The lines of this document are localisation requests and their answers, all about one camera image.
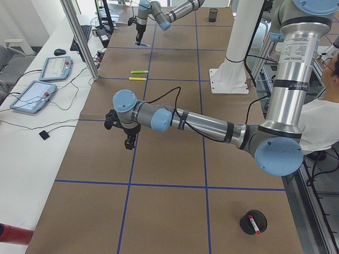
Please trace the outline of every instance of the white desk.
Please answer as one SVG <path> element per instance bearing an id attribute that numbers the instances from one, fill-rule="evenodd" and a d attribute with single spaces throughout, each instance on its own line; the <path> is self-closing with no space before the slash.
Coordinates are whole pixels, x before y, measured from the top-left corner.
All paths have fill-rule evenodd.
<path id="1" fill-rule="evenodd" d="M 83 15 L 80 15 L 78 19 L 80 24 L 90 24 L 91 21 L 91 18 Z M 67 84 L 86 67 L 80 55 L 75 51 L 69 51 L 72 39 L 73 33 L 67 19 L 64 18 L 27 71 L 41 69 L 45 59 L 52 57 L 55 49 L 62 48 L 66 50 L 67 56 L 71 56 L 73 69 L 65 81 L 54 83 L 58 87 Z M 96 54 L 97 50 L 103 48 L 100 40 L 93 36 L 90 38 L 88 46 L 92 56 Z M 22 92 L 32 80 L 38 80 L 39 76 L 40 72 L 23 76 L 12 92 Z M 72 107 L 67 111 L 48 103 L 36 115 L 8 110 L 0 112 L 0 119 L 30 128 L 78 119 L 90 91 L 90 79 L 90 72 L 86 69 L 73 81 L 79 88 L 79 92 Z M 57 91 L 51 101 L 62 108 L 67 108 L 75 92 L 76 88 L 69 84 Z M 0 111 L 9 108 L 13 101 L 14 97 L 8 97 L 0 107 Z M 49 131 L 57 126 L 76 125 L 76 123 L 77 121 L 73 121 L 36 130 L 26 130 L 0 123 L 1 223 L 35 229 L 74 128 L 64 127 L 54 130 L 47 140 L 43 140 L 38 133 L 42 130 Z M 22 254 L 25 253 L 25 250 L 26 246 L 0 243 L 0 253 Z"/>

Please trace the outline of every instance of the red cylinder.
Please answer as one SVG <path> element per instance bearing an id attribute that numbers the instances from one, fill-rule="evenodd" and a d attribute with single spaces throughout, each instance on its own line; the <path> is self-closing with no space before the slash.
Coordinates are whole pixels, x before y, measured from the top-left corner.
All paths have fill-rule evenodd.
<path id="1" fill-rule="evenodd" d="M 0 242 L 28 245 L 34 231 L 0 223 Z"/>

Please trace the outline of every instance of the black mouse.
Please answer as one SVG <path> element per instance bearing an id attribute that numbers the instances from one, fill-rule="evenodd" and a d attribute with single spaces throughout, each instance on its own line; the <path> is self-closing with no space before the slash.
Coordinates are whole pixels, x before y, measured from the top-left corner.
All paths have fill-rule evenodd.
<path id="1" fill-rule="evenodd" d="M 66 51 L 64 49 L 56 49 L 54 51 L 55 56 L 61 56 L 61 55 L 64 55 L 64 54 L 66 54 Z"/>

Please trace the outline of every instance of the blue and white tablet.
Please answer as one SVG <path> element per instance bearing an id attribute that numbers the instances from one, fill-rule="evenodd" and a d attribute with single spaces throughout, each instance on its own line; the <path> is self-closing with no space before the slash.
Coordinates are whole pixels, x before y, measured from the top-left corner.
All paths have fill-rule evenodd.
<path id="1" fill-rule="evenodd" d="M 56 92 L 55 84 L 38 80 L 32 83 L 10 105 L 13 110 L 35 114 L 42 109 Z"/>
<path id="2" fill-rule="evenodd" d="M 64 80 L 70 74 L 72 65 L 70 56 L 48 57 L 44 62 L 39 79 L 41 81 Z"/>

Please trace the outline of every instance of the black keyboard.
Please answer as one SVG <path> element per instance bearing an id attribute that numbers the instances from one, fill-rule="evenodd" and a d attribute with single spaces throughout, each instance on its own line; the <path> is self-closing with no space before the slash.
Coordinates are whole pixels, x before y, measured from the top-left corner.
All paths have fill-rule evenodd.
<path id="1" fill-rule="evenodd" d="M 90 39 L 92 26 L 91 25 L 81 25 L 81 29 L 83 30 L 83 34 L 85 36 L 86 41 L 88 41 Z M 75 38 L 73 38 L 73 42 L 72 42 L 72 45 L 70 46 L 69 50 L 70 51 L 77 51 L 77 48 L 75 46 Z"/>

